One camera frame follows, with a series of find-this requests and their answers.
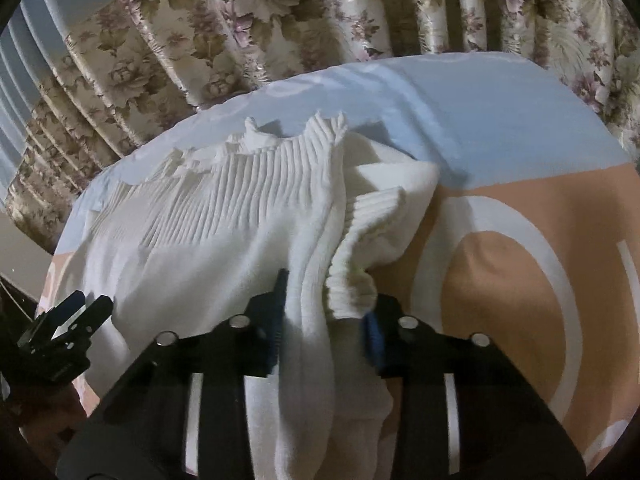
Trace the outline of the orange white patterned bedspread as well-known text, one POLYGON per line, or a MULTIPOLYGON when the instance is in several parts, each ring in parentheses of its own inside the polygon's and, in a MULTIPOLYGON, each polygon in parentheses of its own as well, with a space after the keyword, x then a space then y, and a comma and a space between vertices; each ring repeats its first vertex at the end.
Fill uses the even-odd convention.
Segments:
MULTIPOLYGON (((437 183, 405 252, 370 269, 377 294, 396 297, 436 332, 495 341, 547 403, 588 474, 639 407, 638 198, 628 165, 471 191, 437 183)), ((82 240, 102 209, 88 214, 82 240)), ((82 290, 66 284, 81 244, 54 256, 45 306, 82 290)), ((390 476, 399 422, 397 382, 381 380, 393 403, 371 479, 390 476)))

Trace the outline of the white knit sweater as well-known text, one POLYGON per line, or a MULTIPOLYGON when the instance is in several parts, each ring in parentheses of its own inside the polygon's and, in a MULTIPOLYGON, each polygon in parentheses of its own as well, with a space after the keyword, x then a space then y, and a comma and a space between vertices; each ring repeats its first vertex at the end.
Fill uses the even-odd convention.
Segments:
POLYGON ((370 269, 408 248, 438 174, 344 117, 312 116, 289 139, 248 120, 223 144, 120 184, 66 276, 114 301, 88 384, 104 396, 156 334, 207 333, 287 270, 279 368, 246 384, 257 477, 373 478, 393 402, 360 342, 370 269))

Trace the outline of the beige cabinet at left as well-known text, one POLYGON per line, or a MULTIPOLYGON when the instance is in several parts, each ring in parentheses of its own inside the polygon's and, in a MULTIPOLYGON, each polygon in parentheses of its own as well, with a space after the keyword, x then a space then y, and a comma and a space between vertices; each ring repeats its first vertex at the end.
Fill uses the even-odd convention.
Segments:
POLYGON ((15 288, 37 300, 43 291, 52 256, 14 226, 4 213, 0 216, 0 269, 15 288))

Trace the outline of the floral and blue curtain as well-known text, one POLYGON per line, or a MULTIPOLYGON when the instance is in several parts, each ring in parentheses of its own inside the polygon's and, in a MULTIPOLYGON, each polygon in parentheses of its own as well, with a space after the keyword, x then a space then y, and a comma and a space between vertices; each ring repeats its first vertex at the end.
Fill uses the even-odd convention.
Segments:
POLYGON ((11 0, 1 209, 53 250, 92 179, 177 122, 350 62, 503 51, 555 73, 639 151, 639 15, 624 0, 11 0))

